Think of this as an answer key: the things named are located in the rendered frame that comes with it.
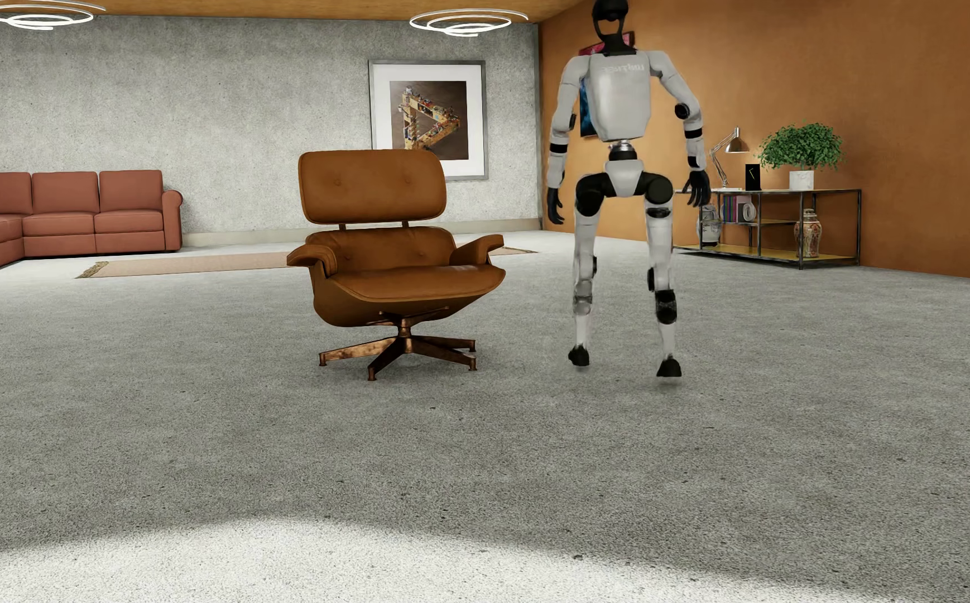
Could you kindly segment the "robot right leg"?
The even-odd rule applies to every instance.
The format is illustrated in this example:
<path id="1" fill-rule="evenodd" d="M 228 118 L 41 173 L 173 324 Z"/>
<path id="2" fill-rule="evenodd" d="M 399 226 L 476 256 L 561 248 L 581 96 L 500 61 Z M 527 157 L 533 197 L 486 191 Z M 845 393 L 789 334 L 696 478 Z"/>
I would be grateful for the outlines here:
<path id="1" fill-rule="evenodd" d="M 590 312 L 593 305 L 593 280 L 597 273 L 594 255 L 599 211 L 604 199 L 614 197 L 611 178 L 600 171 L 585 175 L 575 186 L 575 246 L 574 288 L 572 310 L 575 321 L 575 346 L 569 352 L 569 360 L 577 367 L 589 364 L 587 350 L 590 328 Z"/>

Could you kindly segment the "robot leg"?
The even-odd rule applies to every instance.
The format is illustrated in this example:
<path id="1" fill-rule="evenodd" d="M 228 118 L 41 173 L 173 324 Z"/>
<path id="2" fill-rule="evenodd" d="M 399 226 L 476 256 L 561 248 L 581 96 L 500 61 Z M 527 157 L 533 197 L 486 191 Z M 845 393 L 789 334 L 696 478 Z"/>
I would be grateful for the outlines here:
<path id="1" fill-rule="evenodd" d="M 681 377 L 680 363 L 675 359 L 678 309 L 671 273 L 673 255 L 674 186 L 662 175 L 643 171 L 636 195 L 644 196 L 651 268 L 649 290 L 654 294 L 654 313 L 662 337 L 664 360 L 658 377 Z"/>
<path id="2" fill-rule="evenodd" d="M 577 367 L 589 364 L 587 350 L 590 328 L 590 312 L 593 305 L 593 280 L 597 273 L 594 255 L 599 211 L 604 199 L 614 197 L 611 178 L 600 171 L 585 175 L 575 186 L 575 246 L 574 288 L 572 310 L 575 321 L 575 346 L 569 352 L 569 360 Z"/>

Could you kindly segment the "copper desk lamp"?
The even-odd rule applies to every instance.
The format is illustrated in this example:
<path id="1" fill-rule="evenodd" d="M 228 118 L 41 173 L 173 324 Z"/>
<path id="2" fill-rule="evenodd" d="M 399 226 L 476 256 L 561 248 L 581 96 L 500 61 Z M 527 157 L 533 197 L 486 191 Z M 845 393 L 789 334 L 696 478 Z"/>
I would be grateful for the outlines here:
<path id="1" fill-rule="evenodd" d="M 747 154 L 750 152 L 750 148 L 748 148 L 748 145 L 740 136 L 740 128 L 734 128 L 732 133 L 727 134 L 719 143 L 710 148 L 707 152 L 707 157 L 719 175 L 720 190 L 741 190 L 740 186 L 735 187 L 729 185 L 727 174 L 717 157 L 717 154 L 720 152 L 725 152 L 725 154 Z"/>

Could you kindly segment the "robot left leg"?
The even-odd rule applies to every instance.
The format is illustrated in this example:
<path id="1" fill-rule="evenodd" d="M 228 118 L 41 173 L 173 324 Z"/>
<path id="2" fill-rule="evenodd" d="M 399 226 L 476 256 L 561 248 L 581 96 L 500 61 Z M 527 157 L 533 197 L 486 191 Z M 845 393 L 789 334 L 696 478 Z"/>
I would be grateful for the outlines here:
<path id="1" fill-rule="evenodd" d="M 658 377 L 681 377 L 680 363 L 675 359 L 678 309 L 671 273 L 673 255 L 674 186 L 662 175 L 643 171 L 636 195 L 644 196 L 651 268 L 649 290 L 654 294 L 654 313 L 662 337 L 664 360 Z"/>

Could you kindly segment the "white robot pelvis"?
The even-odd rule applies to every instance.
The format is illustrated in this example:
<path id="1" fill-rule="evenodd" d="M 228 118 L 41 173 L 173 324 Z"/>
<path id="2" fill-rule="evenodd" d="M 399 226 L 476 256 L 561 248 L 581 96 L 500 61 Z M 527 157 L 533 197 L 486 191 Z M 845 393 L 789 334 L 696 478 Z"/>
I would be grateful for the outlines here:
<path id="1" fill-rule="evenodd" d="M 611 144 L 604 171 L 611 181 L 614 197 L 632 198 L 639 195 L 637 187 L 644 164 L 630 141 L 621 140 Z"/>

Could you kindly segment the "black metal console shelf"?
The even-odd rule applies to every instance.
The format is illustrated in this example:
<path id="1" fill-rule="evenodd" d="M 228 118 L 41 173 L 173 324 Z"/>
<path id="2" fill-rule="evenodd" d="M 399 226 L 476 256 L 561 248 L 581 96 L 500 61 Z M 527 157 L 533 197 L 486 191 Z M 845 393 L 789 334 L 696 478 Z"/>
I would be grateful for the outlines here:
<path id="1" fill-rule="evenodd" d="M 717 206 L 718 213 L 722 195 L 753 195 L 757 206 L 757 221 L 748 224 L 726 223 L 721 220 L 719 214 L 721 237 L 716 247 L 702 248 L 699 245 L 697 232 L 696 243 L 691 243 L 691 245 L 677 243 L 676 248 L 684 251 L 791 264 L 796 265 L 799 269 L 817 264 L 859 265 L 861 263 L 862 242 L 862 193 L 863 191 L 860 188 L 827 188 L 812 191 L 790 189 L 722 191 L 714 189 L 712 190 L 714 196 L 712 204 Z M 794 228 L 795 223 L 801 218 L 802 209 L 814 208 L 817 210 L 817 203 L 821 199 L 837 197 L 838 195 L 843 197 L 851 195 L 854 200 L 853 251 L 850 254 L 841 255 L 826 253 L 822 251 L 822 240 L 820 240 L 819 257 L 800 259 Z M 824 220 L 818 219 L 824 229 Z"/>

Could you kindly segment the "green potted plant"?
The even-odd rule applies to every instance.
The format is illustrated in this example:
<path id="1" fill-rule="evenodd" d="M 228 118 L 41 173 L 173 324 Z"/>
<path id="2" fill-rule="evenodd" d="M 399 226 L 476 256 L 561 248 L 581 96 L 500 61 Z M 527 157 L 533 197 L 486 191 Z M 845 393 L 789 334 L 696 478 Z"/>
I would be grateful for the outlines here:
<path id="1" fill-rule="evenodd" d="M 819 122 L 797 127 L 789 125 L 770 134 L 760 146 L 760 164 L 771 170 L 791 166 L 789 189 L 812 191 L 814 171 L 821 168 L 838 170 L 844 161 L 842 139 L 834 130 Z"/>

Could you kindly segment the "patterned ceramic vase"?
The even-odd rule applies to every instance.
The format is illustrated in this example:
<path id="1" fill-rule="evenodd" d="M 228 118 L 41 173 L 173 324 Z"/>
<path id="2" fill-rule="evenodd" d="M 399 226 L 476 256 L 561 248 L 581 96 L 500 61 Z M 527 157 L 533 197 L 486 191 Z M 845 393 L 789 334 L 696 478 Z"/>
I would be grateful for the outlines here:
<path id="1" fill-rule="evenodd" d="M 794 231 L 800 259 L 819 257 L 823 225 L 814 208 L 802 209 L 801 218 L 795 223 Z"/>

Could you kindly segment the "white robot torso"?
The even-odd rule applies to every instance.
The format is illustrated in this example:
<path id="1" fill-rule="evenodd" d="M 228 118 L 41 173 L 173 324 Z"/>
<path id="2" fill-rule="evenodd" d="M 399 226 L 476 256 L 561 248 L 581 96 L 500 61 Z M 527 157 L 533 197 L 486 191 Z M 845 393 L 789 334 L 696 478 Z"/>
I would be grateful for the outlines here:
<path id="1" fill-rule="evenodd" d="M 644 136 L 651 117 L 648 54 L 588 56 L 583 83 L 588 111 L 600 140 L 617 142 Z"/>

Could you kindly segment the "black robot head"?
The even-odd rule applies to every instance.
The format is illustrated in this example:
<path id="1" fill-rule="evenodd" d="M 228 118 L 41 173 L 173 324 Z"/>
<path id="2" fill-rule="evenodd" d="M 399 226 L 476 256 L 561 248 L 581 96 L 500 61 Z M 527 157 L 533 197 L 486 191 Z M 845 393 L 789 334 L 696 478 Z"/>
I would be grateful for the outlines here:
<path id="1" fill-rule="evenodd" d="M 623 22 L 628 11 L 627 0 L 594 0 L 591 16 L 594 30 L 605 45 L 626 45 L 623 40 Z M 601 21 L 618 21 L 618 29 L 612 33 L 601 30 Z"/>

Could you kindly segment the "beige floor rug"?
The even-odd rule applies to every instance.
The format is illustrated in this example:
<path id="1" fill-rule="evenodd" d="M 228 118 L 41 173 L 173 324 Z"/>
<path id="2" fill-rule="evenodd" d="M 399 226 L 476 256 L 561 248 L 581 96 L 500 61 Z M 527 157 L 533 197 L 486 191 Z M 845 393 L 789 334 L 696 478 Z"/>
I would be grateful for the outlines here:
<path id="1" fill-rule="evenodd" d="M 280 252 L 267 252 L 171 257 L 170 259 L 116 260 L 96 263 L 79 277 L 138 277 L 283 268 L 287 267 L 286 255 Z"/>

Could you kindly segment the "reddish brown leather sofa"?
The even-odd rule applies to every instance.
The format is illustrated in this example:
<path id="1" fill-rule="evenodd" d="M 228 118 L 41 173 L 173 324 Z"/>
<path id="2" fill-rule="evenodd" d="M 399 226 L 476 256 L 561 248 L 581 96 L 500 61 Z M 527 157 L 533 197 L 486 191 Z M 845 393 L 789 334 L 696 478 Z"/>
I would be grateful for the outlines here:
<path id="1" fill-rule="evenodd" d="M 0 171 L 0 267 L 27 257 L 176 251 L 183 195 L 161 171 Z"/>

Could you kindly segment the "red and blue wall art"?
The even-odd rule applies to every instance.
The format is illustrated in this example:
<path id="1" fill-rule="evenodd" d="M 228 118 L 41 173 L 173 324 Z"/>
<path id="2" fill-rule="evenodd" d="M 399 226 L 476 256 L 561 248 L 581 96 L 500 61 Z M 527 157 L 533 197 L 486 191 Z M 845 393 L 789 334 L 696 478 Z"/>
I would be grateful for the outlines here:
<path id="1" fill-rule="evenodd" d="M 605 73 L 603 86 L 594 82 L 589 71 L 579 90 L 580 136 L 598 135 L 593 112 L 602 104 L 606 121 L 604 141 L 636 140 L 644 135 L 648 123 L 648 94 L 648 84 L 641 71 L 609 71 Z"/>

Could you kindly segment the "framed triangle wall picture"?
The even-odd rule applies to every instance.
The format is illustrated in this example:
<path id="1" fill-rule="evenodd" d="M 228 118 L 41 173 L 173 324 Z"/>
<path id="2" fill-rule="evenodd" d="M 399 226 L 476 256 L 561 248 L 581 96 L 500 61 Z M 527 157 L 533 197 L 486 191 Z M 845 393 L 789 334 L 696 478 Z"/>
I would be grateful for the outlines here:
<path id="1" fill-rule="evenodd" d="M 447 180 L 488 177 L 481 60 L 371 60 L 374 149 L 426 150 Z"/>

